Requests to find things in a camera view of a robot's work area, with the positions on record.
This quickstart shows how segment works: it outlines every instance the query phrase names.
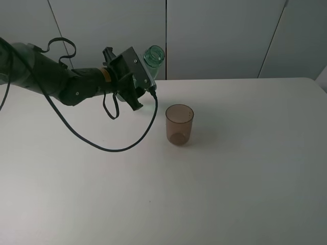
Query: cup rim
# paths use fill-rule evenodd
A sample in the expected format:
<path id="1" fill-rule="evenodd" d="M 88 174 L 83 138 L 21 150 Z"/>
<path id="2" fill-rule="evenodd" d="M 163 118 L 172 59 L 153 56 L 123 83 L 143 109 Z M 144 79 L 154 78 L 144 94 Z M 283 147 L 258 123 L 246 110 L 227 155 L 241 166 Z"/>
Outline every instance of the cup rim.
<path id="1" fill-rule="evenodd" d="M 188 108 L 192 111 L 192 114 L 193 114 L 192 117 L 191 117 L 191 119 L 188 120 L 188 121 L 185 121 L 185 122 L 176 122 L 176 121 L 172 121 L 172 120 L 170 120 L 170 119 L 167 117 L 167 111 L 169 110 L 169 108 L 171 108 L 171 107 L 173 107 L 173 106 L 185 106 L 185 107 L 188 107 Z M 193 117 L 194 117 L 194 111 L 192 110 L 191 107 L 189 107 L 189 106 L 187 106 L 187 105 L 185 105 L 185 104 L 173 104 L 173 105 L 171 105 L 170 107 L 167 108 L 167 110 L 166 110 L 166 112 L 165 112 L 165 115 L 166 115 L 166 118 L 167 118 L 169 121 L 171 121 L 172 123 L 175 123 L 175 124 L 187 124 L 187 123 L 189 123 L 190 121 L 193 120 Z"/>

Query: orange band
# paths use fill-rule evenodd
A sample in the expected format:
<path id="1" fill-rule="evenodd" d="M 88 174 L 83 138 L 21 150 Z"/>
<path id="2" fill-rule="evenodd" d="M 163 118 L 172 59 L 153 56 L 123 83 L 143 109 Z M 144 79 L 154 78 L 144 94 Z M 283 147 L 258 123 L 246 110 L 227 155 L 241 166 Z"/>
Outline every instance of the orange band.
<path id="1" fill-rule="evenodd" d="M 102 72 L 102 74 L 104 76 L 104 80 L 107 83 L 110 83 L 111 82 L 111 77 L 110 77 L 109 72 L 105 68 L 103 68 L 103 67 L 99 68 L 99 70 Z"/>

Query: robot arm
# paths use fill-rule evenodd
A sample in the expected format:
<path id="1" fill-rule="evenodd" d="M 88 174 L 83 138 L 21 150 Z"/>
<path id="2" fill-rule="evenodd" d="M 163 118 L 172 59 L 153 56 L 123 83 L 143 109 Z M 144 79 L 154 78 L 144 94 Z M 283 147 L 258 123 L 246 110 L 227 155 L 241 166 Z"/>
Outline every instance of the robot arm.
<path id="1" fill-rule="evenodd" d="M 117 93 L 133 110 L 137 110 L 142 107 L 138 98 L 150 87 L 155 88 L 154 80 L 132 47 L 117 57 L 112 48 L 104 49 L 105 67 L 70 70 L 61 61 L 57 63 L 44 56 L 42 53 L 45 52 L 37 46 L 23 43 L 12 46 L 32 67 L 47 94 L 68 106 L 104 93 Z M 13 65 L 9 66 L 9 58 L 10 51 L 0 44 L 0 84 L 7 83 L 11 74 L 11 84 L 42 94 L 25 65 L 14 55 Z"/>

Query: black cable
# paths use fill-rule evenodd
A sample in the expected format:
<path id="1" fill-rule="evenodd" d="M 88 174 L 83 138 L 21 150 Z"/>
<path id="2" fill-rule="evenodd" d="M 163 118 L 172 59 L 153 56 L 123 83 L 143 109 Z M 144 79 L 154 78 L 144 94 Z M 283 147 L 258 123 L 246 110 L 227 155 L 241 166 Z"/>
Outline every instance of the black cable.
<path id="1" fill-rule="evenodd" d="M 12 72 L 12 66 L 13 66 L 13 63 L 14 63 L 14 58 L 13 58 L 12 52 L 9 52 L 9 59 L 10 59 L 10 64 L 9 64 L 8 84 L 7 84 L 7 89 L 6 89 L 4 98 L 2 99 L 2 102 L 1 102 L 1 105 L 0 105 L 0 111 L 2 110 L 2 107 L 4 106 L 4 104 L 6 102 L 6 99 L 7 99 L 7 96 L 8 96 L 8 93 L 9 93 L 11 72 Z"/>
<path id="2" fill-rule="evenodd" d="M 154 109 L 154 113 L 153 113 L 153 116 L 152 116 L 152 119 L 150 121 L 150 124 L 148 126 L 148 128 L 146 129 L 146 131 L 144 132 L 144 134 L 141 136 L 141 138 L 135 142 L 134 144 L 126 147 L 126 148 L 123 148 L 123 149 L 116 149 L 116 150 L 111 150 L 111 149 L 107 149 L 107 148 L 104 148 L 104 147 L 101 147 L 97 144 L 94 144 L 93 142 L 85 139 L 83 136 L 81 136 L 80 134 L 78 134 L 70 125 L 69 123 L 66 121 L 66 119 L 63 117 L 63 115 L 60 113 L 60 111 L 58 110 L 58 108 L 55 106 L 55 104 L 53 103 L 53 101 L 50 99 L 49 95 L 46 93 L 46 90 L 43 88 L 42 84 L 40 83 L 40 81 L 38 80 L 38 78 L 35 76 L 32 68 L 30 67 L 30 65 L 27 63 L 27 61 L 20 55 L 20 53 L 14 49 L 8 42 L 6 42 L 4 39 L 0 38 L 0 42 L 2 42 L 10 51 L 12 51 L 16 56 L 17 58 L 20 59 L 20 61 L 26 66 L 27 70 L 31 73 L 31 76 L 33 77 L 33 79 L 36 81 L 36 83 L 38 84 L 38 86 L 40 87 L 45 99 L 49 102 L 49 104 L 51 105 L 51 107 L 54 109 L 54 111 L 56 112 L 56 114 L 59 116 L 59 118 L 61 119 L 61 121 L 65 124 L 65 126 L 76 136 L 78 137 L 79 139 L 83 140 L 85 143 L 88 143 L 90 145 L 92 145 L 93 147 L 99 149 L 99 150 L 102 150 L 102 151 L 105 151 L 105 152 L 123 152 L 123 151 L 126 151 L 126 150 L 129 150 L 131 148 L 133 148 L 134 146 L 136 146 L 137 144 L 139 144 L 143 139 L 144 137 L 147 135 L 147 133 L 149 132 L 153 122 L 154 122 L 154 119 L 157 115 L 157 111 L 158 111 L 158 98 L 156 96 L 156 93 L 155 93 L 155 90 L 154 88 L 150 88 L 149 89 L 149 92 L 151 93 L 151 95 L 153 96 L 154 100 L 155 100 L 155 109 Z"/>
<path id="3" fill-rule="evenodd" d="M 115 106 L 115 109 L 116 109 L 116 117 L 114 117 L 113 115 L 111 115 L 111 113 L 108 111 L 107 109 L 107 106 L 106 106 L 106 91 L 103 91 L 103 108 L 104 110 L 107 112 L 108 116 L 112 119 L 112 120 L 115 120 L 117 117 L 119 117 L 119 105 L 118 105 L 118 101 L 117 101 L 117 98 L 116 98 L 116 94 L 113 93 L 112 94 L 112 99 L 113 99 L 113 102 L 114 102 L 114 106 Z"/>
<path id="4" fill-rule="evenodd" d="M 43 50 L 43 49 L 41 49 L 40 47 L 38 47 L 38 46 L 36 46 L 36 45 L 33 45 L 33 49 L 34 49 L 35 51 L 40 52 L 40 53 L 47 53 L 47 52 L 49 52 L 49 50 L 50 50 L 50 45 L 51 45 L 51 43 L 53 43 L 53 42 L 58 42 L 58 41 L 67 42 L 67 43 L 69 43 L 71 46 L 73 46 L 73 48 L 74 48 L 74 53 L 73 53 L 72 55 L 63 55 L 63 56 L 61 56 L 61 57 L 59 58 L 59 61 L 58 61 L 59 65 L 64 66 L 65 68 L 67 68 L 67 65 L 64 64 L 64 63 L 62 63 L 61 59 L 62 59 L 62 58 L 71 59 L 71 58 L 73 58 L 73 57 L 76 55 L 76 45 L 75 45 L 72 41 L 70 41 L 69 39 L 64 38 L 64 37 L 56 37 L 56 38 L 53 38 L 53 39 L 51 39 L 51 40 L 49 41 L 49 43 L 48 43 L 48 47 L 46 48 L 46 50 Z"/>

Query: white tabletop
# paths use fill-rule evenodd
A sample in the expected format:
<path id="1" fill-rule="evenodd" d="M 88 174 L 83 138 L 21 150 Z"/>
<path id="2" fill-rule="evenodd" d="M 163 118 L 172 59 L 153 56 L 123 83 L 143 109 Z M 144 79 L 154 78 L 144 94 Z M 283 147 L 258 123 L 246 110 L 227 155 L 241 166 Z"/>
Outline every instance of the white tabletop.
<path id="1" fill-rule="evenodd" d="M 0 113 L 0 244 L 327 244 L 327 95 L 315 82 L 159 81 L 157 95 L 144 141 L 106 153 L 13 86 Z M 140 102 L 121 103 L 116 121 L 101 97 L 56 104 L 83 136 L 121 148 L 151 119 L 153 99 Z M 175 103 L 195 112 L 185 147 L 165 135 Z"/>

